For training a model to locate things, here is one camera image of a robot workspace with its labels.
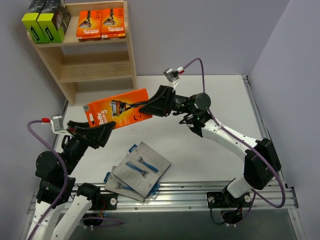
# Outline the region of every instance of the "wooden shelf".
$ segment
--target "wooden shelf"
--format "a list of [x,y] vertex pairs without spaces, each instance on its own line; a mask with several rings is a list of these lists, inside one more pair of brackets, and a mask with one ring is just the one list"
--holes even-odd
[[60,83],[127,79],[132,77],[127,51],[66,55]]
[[[137,88],[137,73],[129,22],[127,1],[99,1],[67,4],[71,14],[67,32],[62,43],[35,44],[31,36],[28,38],[36,52],[50,71],[57,85],[71,105],[75,104],[78,82],[108,81],[132,78]],[[125,37],[114,39],[79,40],[76,37],[79,14],[81,11],[124,8]],[[125,51],[92,52],[65,55],[62,47],[126,43]]]

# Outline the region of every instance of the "green and black box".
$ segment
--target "green and black box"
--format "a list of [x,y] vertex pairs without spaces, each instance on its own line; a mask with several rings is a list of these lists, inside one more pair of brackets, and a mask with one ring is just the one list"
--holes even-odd
[[33,0],[26,11],[26,14],[22,18],[23,24],[36,44],[49,43],[48,38],[37,22],[45,3],[46,0]]
[[37,22],[50,43],[62,43],[70,20],[64,0],[46,0]]

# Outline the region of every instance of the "bolt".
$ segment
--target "bolt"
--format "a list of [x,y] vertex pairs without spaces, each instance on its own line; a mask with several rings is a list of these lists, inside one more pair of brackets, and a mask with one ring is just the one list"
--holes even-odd
[[213,196],[208,197],[208,202],[213,204],[215,202],[215,198]]
[[248,196],[248,195],[245,195],[245,196],[244,196],[244,201],[245,201],[246,203],[250,203],[250,202],[251,202],[251,197]]
[[112,205],[112,206],[114,206],[114,205],[116,205],[117,204],[117,199],[115,199],[115,198],[111,198],[110,199],[110,204]]

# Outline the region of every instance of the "orange product box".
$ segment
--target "orange product box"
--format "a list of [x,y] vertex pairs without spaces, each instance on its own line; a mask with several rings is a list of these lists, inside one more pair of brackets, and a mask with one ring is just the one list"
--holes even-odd
[[115,121],[115,129],[152,118],[140,113],[139,109],[148,103],[145,88],[93,101],[83,106],[90,127]]
[[104,39],[125,37],[125,13],[123,8],[102,10],[101,37]]
[[77,39],[101,38],[102,10],[81,11],[76,28]]

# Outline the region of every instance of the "gray floor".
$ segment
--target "gray floor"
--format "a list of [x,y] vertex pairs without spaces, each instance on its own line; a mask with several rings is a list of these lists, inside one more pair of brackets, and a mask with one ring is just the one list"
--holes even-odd
[[[219,220],[218,212],[214,214]],[[84,230],[78,226],[70,240],[89,239],[206,239],[206,240],[296,240],[288,211],[255,210],[238,227],[215,225],[209,211],[163,213],[117,213],[125,224]]]

